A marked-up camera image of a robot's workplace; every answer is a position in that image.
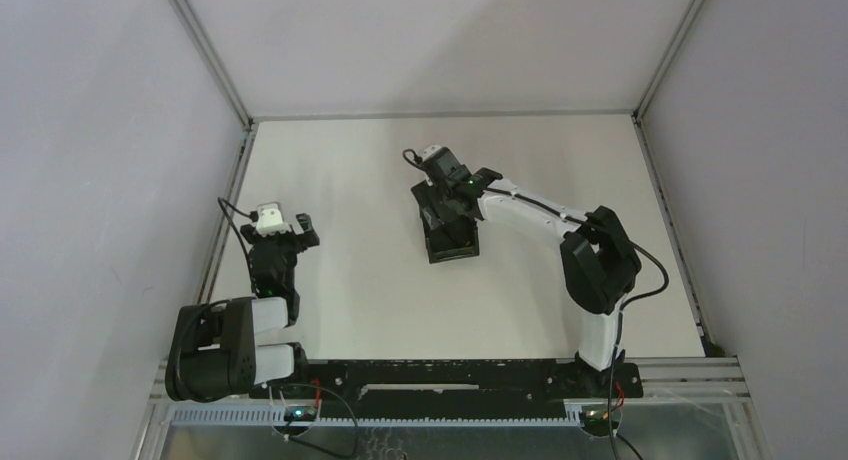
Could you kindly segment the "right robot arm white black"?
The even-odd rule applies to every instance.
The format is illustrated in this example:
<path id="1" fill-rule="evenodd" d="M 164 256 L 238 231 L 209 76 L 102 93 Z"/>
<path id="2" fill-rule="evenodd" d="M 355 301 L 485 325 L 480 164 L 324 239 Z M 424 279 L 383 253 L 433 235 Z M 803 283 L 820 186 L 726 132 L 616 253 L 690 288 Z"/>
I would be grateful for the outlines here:
<path id="1" fill-rule="evenodd" d="M 411 193 L 430 263 L 479 256 L 481 222 L 535 235 L 558 250 L 565 289 L 582 310 L 579 363 L 604 372 L 617 362 L 620 312 L 642 264 L 613 210 L 583 212 L 549 202 L 495 170 L 471 171 L 443 146 L 407 149 L 403 158 L 424 175 Z"/>

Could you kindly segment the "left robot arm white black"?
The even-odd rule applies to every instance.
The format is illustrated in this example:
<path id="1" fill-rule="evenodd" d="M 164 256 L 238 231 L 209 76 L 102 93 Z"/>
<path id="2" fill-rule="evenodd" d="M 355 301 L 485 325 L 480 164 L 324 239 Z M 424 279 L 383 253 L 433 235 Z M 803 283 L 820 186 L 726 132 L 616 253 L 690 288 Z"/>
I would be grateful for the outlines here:
<path id="1" fill-rule="evenodd" d="M 296 220 L 298 231 L 262 213 L 242 227 L 255 293 L 180 309 L 165 369 L 170 399 L 210 403 L 248 394 L 258 385 L 295 376 L 304 365 L 299 343 L 257 341 L 299 318 L 295 267 L 299 254 L 320 239 L 309 215 L 300 213 Z"/>

